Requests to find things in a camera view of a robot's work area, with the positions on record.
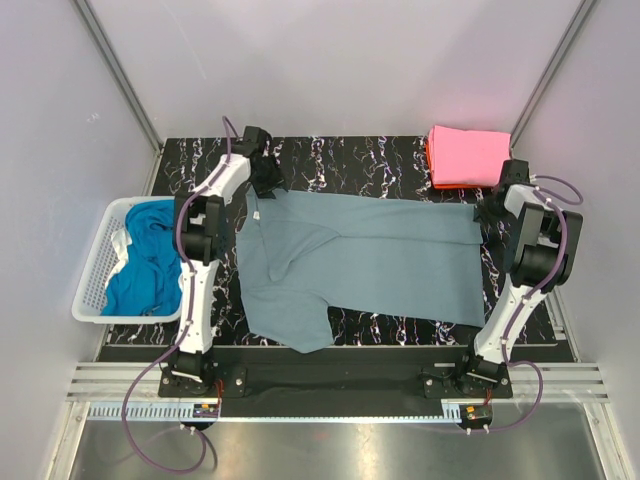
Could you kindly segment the grey-blue t shirt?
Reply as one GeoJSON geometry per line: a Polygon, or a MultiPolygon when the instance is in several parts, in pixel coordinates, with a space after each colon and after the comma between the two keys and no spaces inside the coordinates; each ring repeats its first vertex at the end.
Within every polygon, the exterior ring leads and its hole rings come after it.
{"type": "Polygon", "coordinates": [[[481,229],[469,204],[278,191],[246,195],[236,236],[251,333],[310,353],[338,307],[471,327],[485,323],[481,229]]]}

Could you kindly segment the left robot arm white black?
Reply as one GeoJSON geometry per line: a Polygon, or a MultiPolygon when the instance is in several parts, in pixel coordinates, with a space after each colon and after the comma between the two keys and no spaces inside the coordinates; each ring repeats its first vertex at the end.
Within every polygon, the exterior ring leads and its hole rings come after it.
{"type": "Polygon", "coordinates": [[[187,388],[217,387],[211,307],[214,280],[228,250],[227,206],[249,183],[260,198],[273,198],[285,179],[269,147],[272,136],[247,126],[229,137],[213,171],[189,193],[174,197],[174,245],[181,260],[181,316],[178,338],[167,360],[168,383],[187,388]]]}

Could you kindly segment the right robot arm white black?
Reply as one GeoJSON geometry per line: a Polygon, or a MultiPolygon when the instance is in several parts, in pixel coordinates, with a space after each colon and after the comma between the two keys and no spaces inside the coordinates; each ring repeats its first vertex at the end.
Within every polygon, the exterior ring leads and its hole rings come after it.
{"type": "Polygon", "coordinates": [[[504,255],[505,283],[486,325],[456,363],[453,385],[472,398],[509,385],[511,353],[522,329],[546,296],[568,280],[577,254],[583,216],[559,204],[578,206],[583,197],[562,198],[533,183],[529,164],[503,163],[499,183],[475,207],[475,219],[515,219],[504,255]]]}

